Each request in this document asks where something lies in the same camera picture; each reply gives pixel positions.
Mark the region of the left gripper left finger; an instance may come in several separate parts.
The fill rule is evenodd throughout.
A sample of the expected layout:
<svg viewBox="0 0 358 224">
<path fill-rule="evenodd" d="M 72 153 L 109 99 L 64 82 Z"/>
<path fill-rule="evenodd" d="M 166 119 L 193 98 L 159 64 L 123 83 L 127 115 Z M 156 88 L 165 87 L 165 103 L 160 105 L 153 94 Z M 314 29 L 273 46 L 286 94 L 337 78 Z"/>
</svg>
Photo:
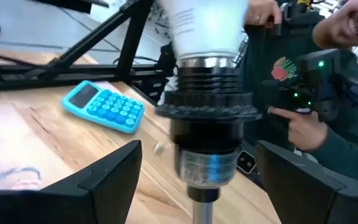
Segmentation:
<svg viewBox="0 0 358 224">
<path fill-rule="evenodd" d="M 141 162 L 141 141 L 133 140 L 44 189 L 0 190 L 0 224 L 122 224 Z"/>
</svg>

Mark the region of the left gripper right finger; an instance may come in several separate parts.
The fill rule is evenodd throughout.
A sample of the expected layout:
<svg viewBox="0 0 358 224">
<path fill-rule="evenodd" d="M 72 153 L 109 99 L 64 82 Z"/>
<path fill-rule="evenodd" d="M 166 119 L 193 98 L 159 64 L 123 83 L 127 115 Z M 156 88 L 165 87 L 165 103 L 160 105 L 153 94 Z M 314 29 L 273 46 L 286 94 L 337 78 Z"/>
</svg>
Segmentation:
<svg viewBox="0 0 358 224">
<path fill-rule="evenodd" d="M 259 141 L 257 168 L 284 224 L 358 224 L 358 180 Z"/>
</svg>

